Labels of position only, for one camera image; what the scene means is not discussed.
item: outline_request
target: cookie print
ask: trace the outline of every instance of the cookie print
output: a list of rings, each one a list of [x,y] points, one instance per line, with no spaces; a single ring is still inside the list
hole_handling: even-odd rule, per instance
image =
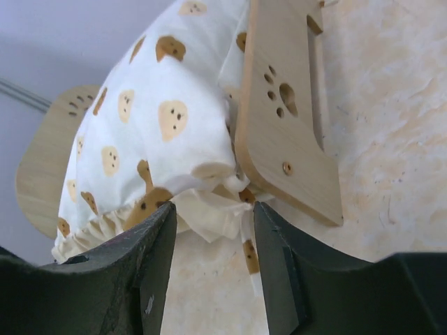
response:
[[[63,237],[70,234],[70,225],[63,218],[57,218],[57,229],[61,231]]]
[[[164,101],[159,106],[161,139],[169,142],[180,135],[188,121],[188,108],[182,101]]]
[[[137,42],[137,44],[135,44],[135,47],[133,47],[133,51],[132,51],[131,59],[129,60],[129,64],[132,63],[133,59],[135,58],[137,53],[140,51],[142,44],[145,42],[145,38],[146,38],[146,36],[143,36],[142,38],[140,38],[140,40]]]
[[[191,171],[197,179],[225,178],[234,172],[234,168],[223,163],[203,163]]]
[[[149,163],[142,159],[137,165],[137,171],[142,180],[144,180],[146,183],[145,194],[148,194],[154,188],[154,185],[152,184],[151,172],[149,170]]]
[[[67,180],[66,186],[67,186],[68,194],[70,195],[71,201],[76,202],[76,180],[75,179]]]
[[[207,12],[207,5],[199,1],[185,1],[180,7],[179,15],[199,16]]]
[[[129,230],[149,218],[162,204],[171,200],[173,195],[164,188],[156,187],[135,204],[123,229]]]
[[[93,115],[98,115],[99,110],[101,109],[101,106],[103,105],[105,95],[107,94],[107,87],[104,87],[103,93],[101,93],[101,96],[99,97],[98,101],[96,102],[95,108],[93,109]]]
[[[96,207],[96,202],[95,202],[95,198],[93,198],[93,195],[90,192],[81,192],[81,197],[89,205],[91,210],[96,215],[98,215],[98,207]]]
[[[125,124],[129,122],[135,91],[127,89],[122,91],[118,96],[118,116]]]
[[[245,254],[245,262],[249,270],[249,274],[257,274],[259,269],[258,255],[255,252],[253,242],[248,239],[242,245]]]
[[[176,40],[173,36],[162,36],[155,47],[156,61],[160,62],[165,56],[171,56],[178,61],[183,61],[186,54],[186,48],[182,42]]]
[[[109,146],[101,150],[103,170],[107,177],[112,177],[119,169],[119,156],[117,148]]]
[[[239,33],[236,38],[236,44],[241,49],[242,52],[245,52],[245,40],[247,39],[247,33]]]
[[[76,156],[77,159],[81,156],[82,147],[84,146],[84,136],[78,136],[76,139],[76,145],[78,146],[78,155]]]

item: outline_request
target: white wall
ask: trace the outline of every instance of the white wall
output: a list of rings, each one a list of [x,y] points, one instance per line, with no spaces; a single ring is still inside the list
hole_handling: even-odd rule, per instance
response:
[[[0,0],[0,77],[53,101],[100,84],[138,35],[172,0]],[[0,246],[52,261],[52,241],[20,211],[15,170],[43,114],[0,94]]]

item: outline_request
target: wooden panel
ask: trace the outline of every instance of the wooden panel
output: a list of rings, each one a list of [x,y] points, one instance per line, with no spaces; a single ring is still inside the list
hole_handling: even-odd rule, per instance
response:
[[[17,202],[31,223],[56,237],[57,212],[76,131],[99,86],[75,87],[53,102],[15,176]]]
[[[342,225],[337,163],[314,134],[309,28],[323,31],[316,0],[251,1],[236,156],[262,189]]]

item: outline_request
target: wooden board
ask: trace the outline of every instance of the wooden board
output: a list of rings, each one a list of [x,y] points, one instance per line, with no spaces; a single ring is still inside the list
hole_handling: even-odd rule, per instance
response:
[[[17,202],[31,223],[56,238],[57,212],[73,139],[99,86],[75,87],[53,102],[15,176]]]
[[[251,1],[235,151],[257,186],[320,222],[342,225],[337,163],[316,138],[309,30],[323,31],[318,1]]]

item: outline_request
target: white fabric with cookie print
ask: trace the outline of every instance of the white fabric with cookie print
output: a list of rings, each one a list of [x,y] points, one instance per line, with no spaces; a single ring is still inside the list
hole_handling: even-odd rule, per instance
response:
[[[128,229],[140,218],[136,202],[153,190],[174,197],[179,232],[210,242],[237,236],[252,205],[237,196],[249,181],[237,176],[228,127],[248,11],[249,0],[175,1],[111,70],[71,150],[58,262]]]

